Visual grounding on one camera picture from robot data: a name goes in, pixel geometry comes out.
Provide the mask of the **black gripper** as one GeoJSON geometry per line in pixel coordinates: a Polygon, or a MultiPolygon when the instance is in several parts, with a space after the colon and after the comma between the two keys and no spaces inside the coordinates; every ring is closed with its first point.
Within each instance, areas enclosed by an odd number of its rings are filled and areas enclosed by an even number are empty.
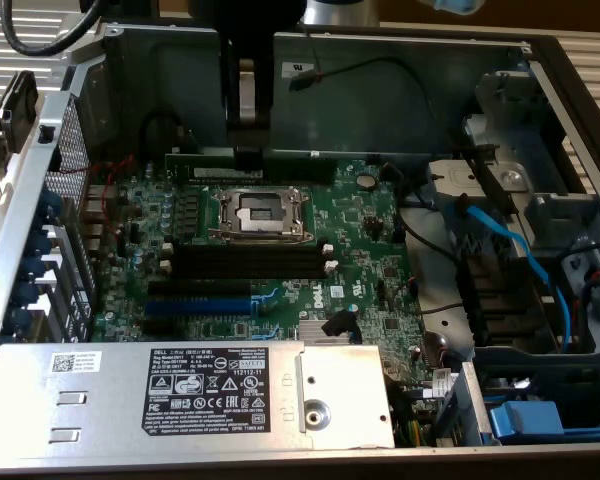
{"type": "Polygon", "coordinates": [[[226,130],[237,166],[262,168],[274,96],[274,36],[295,27],[301,1],[204,1],[202,21],[219,35],[226,130]]]}

